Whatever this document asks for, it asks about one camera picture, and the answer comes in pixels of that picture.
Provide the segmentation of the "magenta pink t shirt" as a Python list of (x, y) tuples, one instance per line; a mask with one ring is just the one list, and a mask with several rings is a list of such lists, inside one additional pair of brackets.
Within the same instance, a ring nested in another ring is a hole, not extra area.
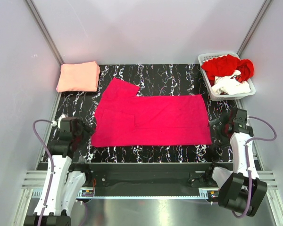
[(95, 111), (94, 147), (210, 145), (201, 95), (138, 96), (139, 87), (114, 78)]

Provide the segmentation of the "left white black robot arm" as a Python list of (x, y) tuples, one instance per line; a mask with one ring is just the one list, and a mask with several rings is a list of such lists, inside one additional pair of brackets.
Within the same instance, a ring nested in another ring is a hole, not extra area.
[(41, 140), (48, 155), (48, 167), (42, 194), (32, 215), (24, 219), (25, 226), (69, 226), (71, 211), (83, 186), (96, 186), (96, 179), (85, 163), (72, 166), (79, 147), (91, 137), (91, 129), (82, 120), (62, 114), (50, 122), (60, 130), (58, 139), (49, 144)]

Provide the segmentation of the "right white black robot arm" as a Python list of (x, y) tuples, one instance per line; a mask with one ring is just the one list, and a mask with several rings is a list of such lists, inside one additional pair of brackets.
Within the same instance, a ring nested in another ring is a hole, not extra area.
[(256, 170), (253, 157), (253, 128), (247, 123), (247, 111), (233, 110), (222, 120), (221, 136), (227, 138), (233, 151), (233, 170), (215, 165), (205, 174), (209, 186), (218, 186), (217, 203), (236, 218), (253, 217), (266, 193), (267, 183)]

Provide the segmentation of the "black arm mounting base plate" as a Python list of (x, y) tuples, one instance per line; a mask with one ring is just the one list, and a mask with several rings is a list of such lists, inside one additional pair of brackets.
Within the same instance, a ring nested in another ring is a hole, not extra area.
[(154, 185), (173, 184), (189, 186), (214, 166), (231, 170), (231, 163), (72, 163), (70, 171), (82, 171), (87, 174), (86, 184), (92, 179), (96, 187), (114, 185)]

